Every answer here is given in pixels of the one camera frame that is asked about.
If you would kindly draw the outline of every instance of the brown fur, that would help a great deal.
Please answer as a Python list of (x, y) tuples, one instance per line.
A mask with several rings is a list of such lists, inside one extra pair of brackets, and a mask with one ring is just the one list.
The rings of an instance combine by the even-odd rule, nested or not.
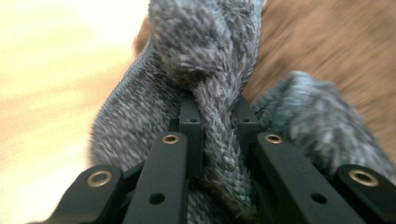
[[(268, 0), (255, 71), (243, 94), (254, 102), (292, 70), (329, 80), (396, 161), (395, 22), (393, 0)], [(148, 39), (145, 19), (135, 52)]]

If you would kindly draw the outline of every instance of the light wooden table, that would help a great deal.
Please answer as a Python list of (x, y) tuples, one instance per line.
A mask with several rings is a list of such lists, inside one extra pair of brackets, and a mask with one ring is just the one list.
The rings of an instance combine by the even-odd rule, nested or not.
[(0, 1), (0, 223), (47, 218), (88, 166), (148, 0)]

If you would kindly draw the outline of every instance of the hole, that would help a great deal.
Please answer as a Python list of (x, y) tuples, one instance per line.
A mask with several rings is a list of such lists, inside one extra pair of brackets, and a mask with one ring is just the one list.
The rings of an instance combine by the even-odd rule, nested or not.
[(153, 193), (149, 196), (148, 201), (152, 204), (160, 204), (165, 201), (165, 195), (162, 193)]
[(282, 138), (276, 134), (265, 135), (265, 140), (267, 140), (268, 142), (273, 143), (273, 144), (279, 144), (283, 141)]
[(327, 203), (326, 197), (324, 197), (323, 195), (321, 195), (319, 193), (311, 194), (311, 199), (314, 200), (314, 202), (316, 202), (316, 203), (320, 203), (320, 204)]
[(165, 144), (174, 144), (174, 143), (178, 142), (179, 139), (180, 138), (175, 134), (168, 134), (163, 138), (163, 142)]
[(93, 188), (101, 187), (111, 180), (112, 174), (109, 171), (98, 171), (91, 174), (87, 179), (87, 185)]
[(107, 178), (107, 175), (105, 175), (105, 174), (99, 174), (99, 175), (96, 175), (96, 176), (94, 176), (93, 178), (92, 178), (92, 181), (93, 182), (101, 182), (101, 181), (104, 181), (104, 180), (106, 180), (106, 178)]
[(376, 187), (378, 185), (378, 179), (363, 170), (351, 170), (349, 171), (349, 177), (367, 187)]

